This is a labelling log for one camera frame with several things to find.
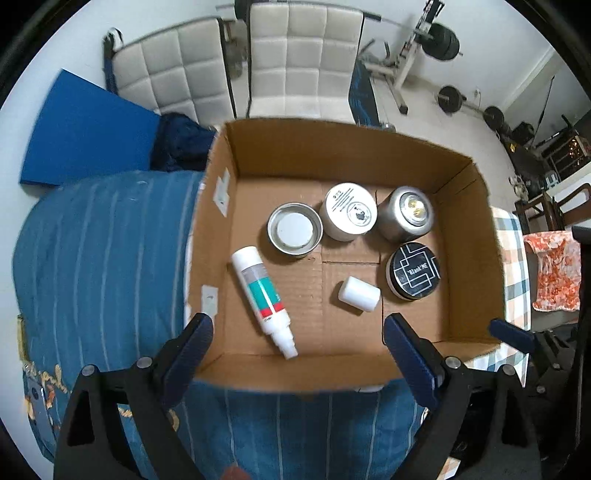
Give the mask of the black round tin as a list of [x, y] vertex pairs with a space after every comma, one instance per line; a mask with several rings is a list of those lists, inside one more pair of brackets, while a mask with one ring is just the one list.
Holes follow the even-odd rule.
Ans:
[[406, 301], [423, 299], [431, 295], [441, 281], [438, 259], [427, 245], [407, 242], [388, 258], [386, 280], [399, 298]]

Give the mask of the small white cylinder bottle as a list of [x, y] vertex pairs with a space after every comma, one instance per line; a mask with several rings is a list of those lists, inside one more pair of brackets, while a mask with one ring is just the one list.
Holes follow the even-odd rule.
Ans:
[[339, 301], [363, 312], [373, 312], [382, 298], [381, 290], [359, 278], [349, 276], [342, 282]]

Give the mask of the white spray bottle teal label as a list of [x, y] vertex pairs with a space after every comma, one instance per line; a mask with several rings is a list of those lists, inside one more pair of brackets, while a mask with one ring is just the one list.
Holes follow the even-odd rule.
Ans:
[[290, 315], [276, 291], [259, 250], [245, 246], [231, 255], [231, 263], [263, 334], [269, 336], [285, 359], [298, 355]]

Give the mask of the silver metal can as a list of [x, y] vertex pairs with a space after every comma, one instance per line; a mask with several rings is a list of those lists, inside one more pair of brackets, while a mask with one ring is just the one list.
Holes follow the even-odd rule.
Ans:
[[415, 187], [398, 187], [378, 206], [378, 230], [392, 243], [405, 243], [427, 235], [434, 220], [429, 198]]

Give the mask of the shallow silver tin lid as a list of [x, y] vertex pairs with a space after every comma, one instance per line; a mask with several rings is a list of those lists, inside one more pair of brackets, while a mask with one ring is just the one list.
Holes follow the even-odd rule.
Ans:
[[301, 258], [321, 243], [324, 225], [310, 205], [290, 202], [273, 210], [266, 223], [266, 233], [276, 250]]

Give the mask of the white round jar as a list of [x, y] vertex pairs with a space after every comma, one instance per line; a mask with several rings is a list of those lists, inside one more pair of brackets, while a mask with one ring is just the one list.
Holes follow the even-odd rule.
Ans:
[[356, 183], [333, 186], [320, 211], [325, 234], [339, 242], [351, 242], [367, 234], [377, 222], [374, 196]]

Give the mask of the orange floral towel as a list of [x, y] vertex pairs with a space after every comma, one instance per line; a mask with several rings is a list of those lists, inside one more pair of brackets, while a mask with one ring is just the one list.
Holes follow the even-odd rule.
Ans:
[[537, 257], [537, 289], [533, 308], [539, 312], [575, 312], [580, 308], [581, 250], [570, 230], [524, 236]]

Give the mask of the blue striped cloth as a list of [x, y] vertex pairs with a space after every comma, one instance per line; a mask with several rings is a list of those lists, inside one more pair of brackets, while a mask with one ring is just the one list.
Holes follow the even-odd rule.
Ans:
[[[81, 369], [129, 367], [184, 326], [185, 251], [201, 177], [126, 172], [50, 191], [13, 255], [27, 353], [59, 429]], [[208, 479], [387, 479], [422, 416], [408, 386], [304, 398], [192, 383], [170, 413]]]

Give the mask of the open cardboard box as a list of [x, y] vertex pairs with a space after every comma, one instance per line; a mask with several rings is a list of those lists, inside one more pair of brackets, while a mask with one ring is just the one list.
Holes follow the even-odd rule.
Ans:
[[[353, 182], [377, 200], [414, 186], [435, 209], [424, 243], [441, 281], [408, 302], [385, 291], [363, 313], [339, 301], [349, 277], [385, 288], [394, 245], [370, 232], [349, 242], [322, 239], [293, 258], [266, 234], [281, 204], [318, 207], [335, 185]], [[253, 118], [225, 124], [209, 153], [194, 209], [190, 287], [193, 311], [214, 317], [198, 381], [232, 390], [318, 392], [382, 385], [400, 372], [382, 340], [384, 319], [401, 313], [439, 352], [470, 360], [493, 351], [491, 320], [505, 314], [504, 267], [489, 192], [473, 160], [427, 141], [353, 124]], [[285, 359], [259, 323], [230, 262], [254, 246], [290, 315], [297, 357]]]

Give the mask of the dark blue bag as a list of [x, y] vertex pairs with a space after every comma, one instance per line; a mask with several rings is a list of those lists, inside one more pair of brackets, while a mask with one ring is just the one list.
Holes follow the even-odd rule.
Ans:
[[150, 154], [150, 169], [161, 172], [204, 172], [216, 131], [181, 113], [159, 119]]

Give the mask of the floor barbell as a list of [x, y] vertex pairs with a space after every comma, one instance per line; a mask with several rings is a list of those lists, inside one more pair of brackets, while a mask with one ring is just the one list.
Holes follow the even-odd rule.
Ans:
[[446, 85], [442, 87], [437, 96], [437, 102], [442, 111], [446, 114], [455, 114], [462, 108], [470, 109], [480, 114], [493, 131], [499, 131], [505, 124], [505, 116], [501, 109], [496, 106], [489, 106], [482, 109], [479, 105], [469, 102], [456, 87]]

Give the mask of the white quilted chair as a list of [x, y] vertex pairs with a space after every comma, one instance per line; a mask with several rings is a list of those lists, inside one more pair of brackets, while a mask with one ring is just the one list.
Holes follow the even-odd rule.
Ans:
[[221, 18], [176, 24], [133, 42], [102, 39], [106, 89], [158, 115], [184, 114], [218, 127], [236, 117]]
[[249, 8], [249, 118], [355, 122], [349, 106], [362, 11], [304, 2]]

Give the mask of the white weight bench rack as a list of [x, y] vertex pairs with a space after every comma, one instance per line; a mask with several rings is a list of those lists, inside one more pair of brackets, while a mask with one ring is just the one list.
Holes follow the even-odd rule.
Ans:
[[385, 47], [385, 56], [383, 59], [370, 54], [370, 47], [378, 42], [376, 38], [370, 39], [358, 53], [358, 58], [365, 64], [367, 71], [371, 75], [382, 77], [386, 81], [398, 110], [402, 115], [407, 115], [409, 111], [407, 102], [403, 97], [402, 87], [422, 47], [421, 41], [430, 37], [429, 29], [444, 7], [445, 3], [442, 1], [427, 1], [422, 16], [415, 27], [408, 27], [381, 15], [366, 14], [367, 19], [379, 23], [389, 23], [411, 31], [410, 37], [404, 42], [400, 52], [397, 54], [393, 53], [393, 48], [386, 40], [382, 41]]

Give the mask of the barbell on rack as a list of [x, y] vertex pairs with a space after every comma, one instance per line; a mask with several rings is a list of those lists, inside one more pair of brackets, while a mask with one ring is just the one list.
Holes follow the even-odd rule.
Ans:
[[462, 55], [460, 40], [456, 33], [449, 27], [435, 22], [435, 18], [441, 13], [445, 4], [442, 1], [428, 1], [424, 8], [424, 16], [416, 27], [410, 27], [401, 22], [394, 21], [380, 14], [363, 11], [366, 20], [377, 23], [386, 23], [412, 33], [411, 43], [417, 43], [424, 53], [438, 61], [451, 61]]

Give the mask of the right white quilted chair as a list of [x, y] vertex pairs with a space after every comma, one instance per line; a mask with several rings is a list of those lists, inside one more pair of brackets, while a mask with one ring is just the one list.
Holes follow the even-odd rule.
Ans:
[[355, 122], [349, 106], [362, 11], [304, 2], [249, 8], [249, 118]]

